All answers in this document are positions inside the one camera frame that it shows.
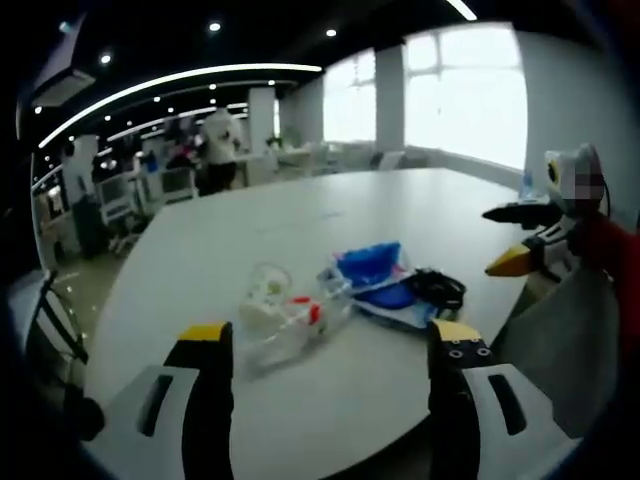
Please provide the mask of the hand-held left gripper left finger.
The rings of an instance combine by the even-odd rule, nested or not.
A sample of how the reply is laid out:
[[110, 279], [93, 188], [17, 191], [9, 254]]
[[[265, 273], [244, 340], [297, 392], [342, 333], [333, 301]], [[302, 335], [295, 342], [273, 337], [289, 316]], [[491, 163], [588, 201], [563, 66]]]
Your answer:
[[109, 479], [230, 479], [233, 328], [184, 331], [161, 365], [106, 405], [87, 398], [84, 443]]

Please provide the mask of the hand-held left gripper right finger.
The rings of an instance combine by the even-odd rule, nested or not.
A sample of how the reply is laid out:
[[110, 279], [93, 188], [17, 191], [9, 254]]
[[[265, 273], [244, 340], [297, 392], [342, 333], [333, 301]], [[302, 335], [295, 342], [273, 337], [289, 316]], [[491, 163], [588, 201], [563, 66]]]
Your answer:
[[432, 320], [427, 343], [431, 478], [551, 478], [576, 446], [551, 400], [464, 323]]

